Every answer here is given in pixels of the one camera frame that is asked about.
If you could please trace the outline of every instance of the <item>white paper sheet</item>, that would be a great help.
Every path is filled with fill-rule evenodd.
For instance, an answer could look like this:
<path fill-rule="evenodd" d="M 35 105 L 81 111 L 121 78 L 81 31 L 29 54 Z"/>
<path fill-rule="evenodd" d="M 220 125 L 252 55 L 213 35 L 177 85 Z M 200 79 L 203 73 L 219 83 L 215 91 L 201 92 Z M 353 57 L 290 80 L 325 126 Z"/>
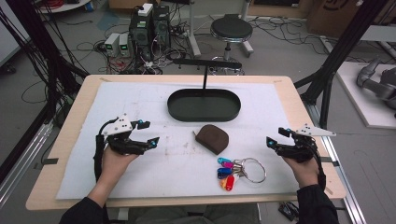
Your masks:
<path fill-rule="evenodd" d="M 95 184 L 95 136 L 108 120 L 126 113 L 130 120 L 150 121 L 148 129 L 134 130 L 130 138 L 147 141 L 160 137 L 157 148 L 133 161 L 110 198 L 183 197 L 235 194 L 295 193 L 298 189 L 289 166 L 268 148 L 266 136 L 292 145 L 277 133 L 288 128 L 283 107 L 272 84 L 210 84 L 208 88 L 233 91 L 241 100 L 238 117 L 212 122 L 230 136 L 218 156 L 194 140 L 204 122 L 181 122 L 167 111 L 167 99 L 177 90 L 202 88 L 200 83 L 115 83 L 101 85 L 66 166 L 57 199 L 81 199 Z M 219 186 L 218 157 L 254 158 L 266 169 L 267 178 L 253 184 L 241 177 L 232 191 Z"/>

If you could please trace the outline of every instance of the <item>black sleeve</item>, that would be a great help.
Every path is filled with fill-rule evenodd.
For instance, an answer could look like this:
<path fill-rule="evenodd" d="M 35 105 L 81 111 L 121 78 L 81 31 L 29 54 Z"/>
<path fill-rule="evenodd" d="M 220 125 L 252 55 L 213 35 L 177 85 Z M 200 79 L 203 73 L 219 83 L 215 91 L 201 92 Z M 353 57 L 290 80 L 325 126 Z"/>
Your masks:
<path fill-rule="evenodd" d="M 69 208 L 61 218 L 60 224 L 98 224 L 102 223 L 103 209 L 89 198 L 84 198 Z"/>
<path fill-rule="evenodd" d="M 319 185 L 311 185 L 297 190 L 299 204 L 299 224 L 338 223 L 334 204 Z"/>

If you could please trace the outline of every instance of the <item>black oval tray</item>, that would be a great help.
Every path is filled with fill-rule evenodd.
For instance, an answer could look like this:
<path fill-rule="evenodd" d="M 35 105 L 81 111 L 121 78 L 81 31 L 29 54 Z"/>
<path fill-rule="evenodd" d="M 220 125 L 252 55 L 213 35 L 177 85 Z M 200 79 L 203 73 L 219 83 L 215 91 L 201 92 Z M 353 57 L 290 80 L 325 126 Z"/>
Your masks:
<path fill-rule="evenodd" d="M 239 97 L 226 90 L 183 89 L 168 98 L 169 114 L 180 121 L 229 121 L 240 109 Z"/>

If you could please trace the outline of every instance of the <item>keychain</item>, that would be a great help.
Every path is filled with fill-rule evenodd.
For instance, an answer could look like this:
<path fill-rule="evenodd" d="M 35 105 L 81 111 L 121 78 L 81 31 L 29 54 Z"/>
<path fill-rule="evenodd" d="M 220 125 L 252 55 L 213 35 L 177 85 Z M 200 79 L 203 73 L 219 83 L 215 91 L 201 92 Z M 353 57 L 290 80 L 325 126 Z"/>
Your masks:
<path fill-rule="evenodd" d="M 261 179 L 255 180 L 249 178 L 246 172 L 247 162 L 254 162 L 263 170 L 263 176 Z M 246 158 L 243 160 L 228 160 L 225 158 L 218 158 L 218 163 L 221 164 L 222 168 L 218 169 L 218 179 L 220 179 L 220 185 L 223 189 L 230 191 L 233 189 L 233 185 L 239 179 L 240 176 L 244 176 L 247 180 L 252 183 L 261 183 L 267 177 L 264 166 L 257 160 L 253 158 Z"/>

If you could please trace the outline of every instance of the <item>power supply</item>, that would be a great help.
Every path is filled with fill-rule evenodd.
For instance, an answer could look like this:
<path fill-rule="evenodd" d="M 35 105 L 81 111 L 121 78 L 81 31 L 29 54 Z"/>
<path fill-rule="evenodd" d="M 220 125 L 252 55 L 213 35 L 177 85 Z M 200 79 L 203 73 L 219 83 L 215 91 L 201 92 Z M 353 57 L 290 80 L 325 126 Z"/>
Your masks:
<path fill-rule="evenodd" d="M 132 56 L 132 42 L 129 34 L 120 34 L 120 54 L 125 58 Z"/>
<path fill-rule="evenodd" d="M 105 42 L 107 55 L 117 57 L 120 53 L 120 34 L 111 34 Z"/>

